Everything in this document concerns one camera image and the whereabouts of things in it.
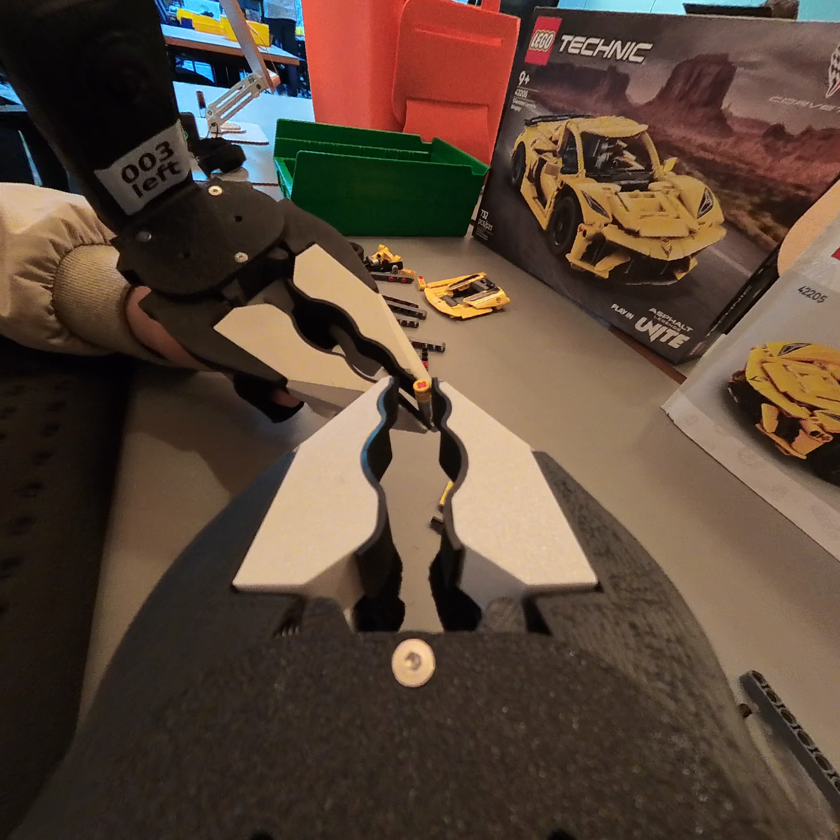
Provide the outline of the pile of yellow black bricks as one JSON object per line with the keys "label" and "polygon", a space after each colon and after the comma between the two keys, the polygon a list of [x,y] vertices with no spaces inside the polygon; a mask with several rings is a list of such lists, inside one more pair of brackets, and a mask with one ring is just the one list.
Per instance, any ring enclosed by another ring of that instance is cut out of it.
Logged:
{"label": "pile of yellow black bricks", "polygon": [[739,682],[829,804],[838,811],[839,773],[831,761],[760,672],[750,670],[740,676]]}

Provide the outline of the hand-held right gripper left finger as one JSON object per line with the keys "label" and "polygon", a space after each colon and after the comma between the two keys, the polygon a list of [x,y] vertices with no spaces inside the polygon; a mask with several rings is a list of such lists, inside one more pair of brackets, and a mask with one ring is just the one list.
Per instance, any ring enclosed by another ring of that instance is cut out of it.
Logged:
{"label": "hand-held right gripper left finger", "polygon": [[327,597],[357,624],[400,622],[400,557],[381,486],[398,396],[393,378],[380,380],[298,447],[236,590]]}

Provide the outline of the person's left hand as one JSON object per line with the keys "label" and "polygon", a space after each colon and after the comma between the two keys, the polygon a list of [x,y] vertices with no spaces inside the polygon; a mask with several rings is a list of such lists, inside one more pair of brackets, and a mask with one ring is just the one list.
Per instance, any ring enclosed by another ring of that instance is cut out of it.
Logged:
{"label": "person's left hand", "polygon": [[186,370],[220,372],[190,355],[173,337],[152,319],[141,307],[141,302],[150,294],[147,287],[132,287],[124,305],[124,314],[134,338],[145,349],[156,354],[176,368]]}

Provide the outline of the toy car set box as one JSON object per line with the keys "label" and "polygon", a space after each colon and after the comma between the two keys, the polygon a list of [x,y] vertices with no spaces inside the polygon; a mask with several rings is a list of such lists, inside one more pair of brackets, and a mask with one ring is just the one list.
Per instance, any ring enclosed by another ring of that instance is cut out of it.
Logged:
{"label": "toy car set box", "polygon": [[474,237],[675,363],[838,176],[838,23],[540,7]]}

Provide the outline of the black rounded object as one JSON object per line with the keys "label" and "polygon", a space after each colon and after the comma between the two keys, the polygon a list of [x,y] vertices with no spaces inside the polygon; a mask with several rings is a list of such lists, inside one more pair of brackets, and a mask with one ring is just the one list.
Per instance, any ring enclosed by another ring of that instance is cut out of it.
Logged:
{"label": "black rounded object", "polygon": [[217,172],[222,174],[234,172],[245,164],[246,156],[243,149],[224,138],[189,140],[187,148],[206,177],[211,177]]}

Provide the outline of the wooden desk lamp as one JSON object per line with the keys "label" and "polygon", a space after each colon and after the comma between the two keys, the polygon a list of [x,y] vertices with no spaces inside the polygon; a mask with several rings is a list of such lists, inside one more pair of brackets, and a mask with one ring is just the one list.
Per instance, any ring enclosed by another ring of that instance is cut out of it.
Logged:
{"label": "wooden desk lamp", "polygon": [[206,106],[206,137],[227,139],[238,144],[267,145],[269,140],[260,126],[244,122],[236,115],[265,91],[274,92],[278,77],[267,69],[249,22],[238,3],[221,1],[220,4],[248,61],[250,73]]}

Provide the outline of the toy car instruction booklet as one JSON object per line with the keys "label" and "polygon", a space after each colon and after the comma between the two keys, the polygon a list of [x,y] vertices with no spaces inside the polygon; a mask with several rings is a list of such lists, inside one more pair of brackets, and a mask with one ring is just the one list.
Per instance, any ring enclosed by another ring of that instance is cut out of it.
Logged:
{"label": "toy car instruction booklet", "polygon": [[839,557],[839,222],[663,405],[670,420]]}

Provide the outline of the yellow toy car body section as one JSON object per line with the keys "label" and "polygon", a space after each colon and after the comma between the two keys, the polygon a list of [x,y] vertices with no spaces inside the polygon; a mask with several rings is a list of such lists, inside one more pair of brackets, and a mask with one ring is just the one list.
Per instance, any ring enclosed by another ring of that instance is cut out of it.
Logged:
{"label": "yellow toy car body section", "polygon": [[485,272],[447,280],[418,282],[427,302],[453,319],[467,320],[489,314],[510,303],[507,293]]}

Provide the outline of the person's left forearm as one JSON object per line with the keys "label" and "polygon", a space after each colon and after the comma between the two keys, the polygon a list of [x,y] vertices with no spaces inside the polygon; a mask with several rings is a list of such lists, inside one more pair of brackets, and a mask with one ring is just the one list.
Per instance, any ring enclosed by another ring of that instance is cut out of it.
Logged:
{"label": "person's left forearm", "polygon": [[1,334],[35,350],[161,358],[134,338],[112,233],[82,196],[1,184]]}

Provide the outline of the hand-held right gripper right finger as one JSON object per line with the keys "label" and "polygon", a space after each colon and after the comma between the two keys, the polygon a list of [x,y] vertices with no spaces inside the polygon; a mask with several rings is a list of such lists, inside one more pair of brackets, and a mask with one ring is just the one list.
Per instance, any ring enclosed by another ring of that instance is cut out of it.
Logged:
{"label": "hand-held right gripper right finger", "polygon": [[433,391],[439,463],[453,484],[430,567],[438,613],[594,590],[595,572],[531,447],[452,385],[435,381]]}

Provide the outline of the green plastic bin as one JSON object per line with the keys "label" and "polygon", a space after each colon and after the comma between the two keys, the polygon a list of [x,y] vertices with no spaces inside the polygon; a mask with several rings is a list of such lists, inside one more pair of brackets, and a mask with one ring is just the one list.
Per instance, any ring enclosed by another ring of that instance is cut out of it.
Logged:
{"label": "green plastic bin", "polygon": [[280,189],[342,235],[466,235],[488,165],[441,139],[276,121]]}

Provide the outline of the yellow brick subassembly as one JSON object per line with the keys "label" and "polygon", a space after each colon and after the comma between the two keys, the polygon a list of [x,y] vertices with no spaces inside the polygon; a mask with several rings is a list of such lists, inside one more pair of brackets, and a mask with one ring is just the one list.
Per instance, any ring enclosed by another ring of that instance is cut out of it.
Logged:
{"label": "yellow brick subassembly", "polygon": [[417,273],[404,267],[403,258],[395,255],[386,245],[380,245],[371,255],[362,254],[364,267],[373,278],[410,284],[417,279]]}

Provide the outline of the group of black pinned beams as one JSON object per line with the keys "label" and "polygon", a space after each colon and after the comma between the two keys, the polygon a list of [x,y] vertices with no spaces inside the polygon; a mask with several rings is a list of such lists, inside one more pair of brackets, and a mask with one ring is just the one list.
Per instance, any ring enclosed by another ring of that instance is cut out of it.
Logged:
{"label": "group of black pinned beams", "polygon": [[409,343],[418,354],[423,366],[428,369],[429,356],[431,354],[443,354],[446,351],[446,344],[443,341],[434,341],[428,338],[417,338],[413,332],[418,330],[421,323],[427,318],[427,312],[417,304],[398,297],[384,295],[387,307],[394,314],[397,323],[410,332]]}

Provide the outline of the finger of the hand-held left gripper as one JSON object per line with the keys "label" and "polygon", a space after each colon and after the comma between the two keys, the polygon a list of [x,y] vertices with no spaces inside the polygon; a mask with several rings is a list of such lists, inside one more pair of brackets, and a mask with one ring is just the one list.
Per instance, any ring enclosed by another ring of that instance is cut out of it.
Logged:
{"label": "finger of the hand-held left gripper", "polygon": [[346,334],[357,356],[377,363],[402,385],[430,382],[379,291],[319,245],[296,256],[290,284],[298,306],[309,308],[314,322]]}
{"label": "finger of the hand-held left gripper", "polygon": [[291,316],[269,303],[232,309],[217,333],[286,378],[291,394],[383,393],[385,385],[362,376],[343,352],[307,341]]}

